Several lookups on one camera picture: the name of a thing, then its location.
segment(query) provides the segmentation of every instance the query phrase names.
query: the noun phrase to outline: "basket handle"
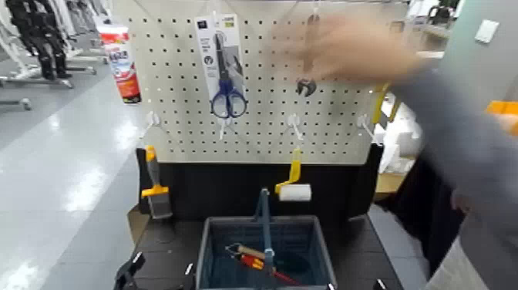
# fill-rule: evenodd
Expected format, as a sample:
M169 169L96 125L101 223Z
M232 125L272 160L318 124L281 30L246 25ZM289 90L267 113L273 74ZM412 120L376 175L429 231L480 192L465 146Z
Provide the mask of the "basket handle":
M271 233L270 233L270 203L268 200L268 196L270 192L267 188L261 189L261 194L259 196L259 201L257 202L257 207L255 208L254 221L258 221L261 216L261 221L263 224L263 236L264 236L264 270L267 275L266 281L270 281L271 287L274 286L274 249L271 247Z

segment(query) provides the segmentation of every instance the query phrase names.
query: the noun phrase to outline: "gray sleeve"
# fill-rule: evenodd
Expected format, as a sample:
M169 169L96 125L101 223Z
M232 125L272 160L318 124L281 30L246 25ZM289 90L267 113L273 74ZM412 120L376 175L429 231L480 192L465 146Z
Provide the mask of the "gray sleeve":
M414 110L432 162L469 197L473 213L500 234L516 234L518 138L431 69L395 84L392 92Z

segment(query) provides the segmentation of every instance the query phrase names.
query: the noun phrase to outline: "wrench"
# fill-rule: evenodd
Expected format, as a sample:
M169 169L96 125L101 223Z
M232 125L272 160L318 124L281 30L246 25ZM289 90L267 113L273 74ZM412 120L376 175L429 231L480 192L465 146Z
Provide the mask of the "wrench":
M317 14L312 14L308 19L308 30L306 32L306 45L313 46L315 39L318 33L318 22L320 21L320 16ZM312 56L307 57L304 60L304 74L309 73L313 69L313 58ZM308 97L312 95L317 90L317 83L314 79L305 79L301 78L297 80L297 93L300 95L302 91L306 88L306 93L304 96Z

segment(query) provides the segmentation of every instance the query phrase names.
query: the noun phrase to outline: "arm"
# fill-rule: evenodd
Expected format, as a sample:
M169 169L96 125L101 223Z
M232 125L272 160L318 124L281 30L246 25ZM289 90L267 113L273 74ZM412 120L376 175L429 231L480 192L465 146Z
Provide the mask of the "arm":
M472 212L493 230L516 231L518 139L430 69L397 83L392 92L415 111L432 161L462 189Z
M356 13L322 18L315 44L305 28L276 35L283 59L314 56L309 78L362 79L395 84L393 92L417 114L432 150L432 161L446 179L469 197L469 205L494 231L518 231L518 140L506 135L489 115L472 108L462 91L423 68L422 60L389 33L377 17ZM299 72L291 70L295 76Z

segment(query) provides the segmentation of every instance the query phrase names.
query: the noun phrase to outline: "red and white can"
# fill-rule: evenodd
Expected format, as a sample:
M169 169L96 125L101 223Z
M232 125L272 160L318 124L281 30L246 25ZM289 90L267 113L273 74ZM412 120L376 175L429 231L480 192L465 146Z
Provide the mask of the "red and white can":
M141 101L140 89L136 78L135 58L131 51L128 28L122 25L100 25L97 29L123 102L139 103Z

